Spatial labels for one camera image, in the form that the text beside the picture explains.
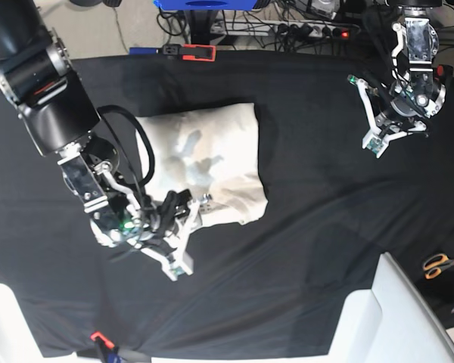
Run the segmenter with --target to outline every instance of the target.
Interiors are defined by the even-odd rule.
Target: black cloth
[[[210,64],[75,64],[96,105],[139,116],[254,102],[269,205],[258,222],[195,232],[195,273],[176,283],[140,253],[108,262],[117,250],[95,242],[54,157],[39,156],[0,93],[0,282],[44,355],[89,348],[95,330],[149,356],[324,355],[344,299],[370,288],[385,251],[454,325],[454,269],[421,273],[434,252],[454,257],[454,81],[433,135],[395,141],[377,160],[361,148],[368,123],[347,60],[230,51]],[[129,124],[113,124],[134,154]]]

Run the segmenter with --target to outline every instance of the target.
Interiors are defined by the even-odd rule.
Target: blue box
[[[257,0],[154,0],[163,10],[252,10]]]

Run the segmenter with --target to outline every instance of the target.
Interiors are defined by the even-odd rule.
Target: red clip
[[[214,62],[216,53],[217,53],[217,48],[215,45],[196,45],[196,44],[185,44],[183,45],[183,48],[209,48],[212,49],[212,54],[210,55],[210,58],[207,57],[197,57],[195,55],[184,55],[183,60],[184,61],[200,61],[200,62]]]
[[[101,340],[104,342],[104,344],[105,344],[105,346],[106,346],[107,348],[109,348],[109,349],[111,349],[111,350],[114,349],[114,344],[113,344],[113,342],[111,342],[108,338],[106,338],[106,337],[105,337],[103,334],[101,334],[99,331],[96,331],[95,333],[93,333],[93,334],[91,335],[91,340],[92,340],[93,342],[96,341],[96,338],[101,339]]]

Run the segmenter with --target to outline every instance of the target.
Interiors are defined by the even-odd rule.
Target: folded cloth
[[[156,169],[146,185],[153,200],[168,191],[190,189],[210,194],[202,206],[202,227],[256,221],[264,215],[266,195],[257,171],[259,128],[253,104],[138,118],[154,151]],[[138,133],[143,173],[148,154]]]

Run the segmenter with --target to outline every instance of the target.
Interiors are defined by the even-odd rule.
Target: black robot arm
[[[0,89],[40,154],[60,157],[64,181],[81,200],[101,245],[130,245],[123,256],[141,251],[157,260],[173,281],[193,273],[185,249],[190,233],[201,225],[202,201],[189,191],[170,191],[165,201],[155,203],[145,193],[154,154],[142,129],[138,132],[149,150],[151,171],[140,182],[124,182],[117,149],[93,128],[110,112],[141,126],[121,107],[95,109],[66,48],[46,29],[33,0],[0,0]]]
[[[370,126],[362,148],[369,149],[377,158],[391,141],[414,134],[428,136],[429,119],[444,105],[452,67],[434,69],[439,38],[427,12],[428,8],[442,4],[442,0],[387,0],[387,5],[398,7],[402,14],[400,21],[392,24],[397,39],[390,54],[392,83],[384,85],[369,78],[368,81],[355,76],[348,78],[358,88]],[[407,70],[400,67],[400,57],[407,58]],[[371,99],[381,96],[384,108],[375,112]]]

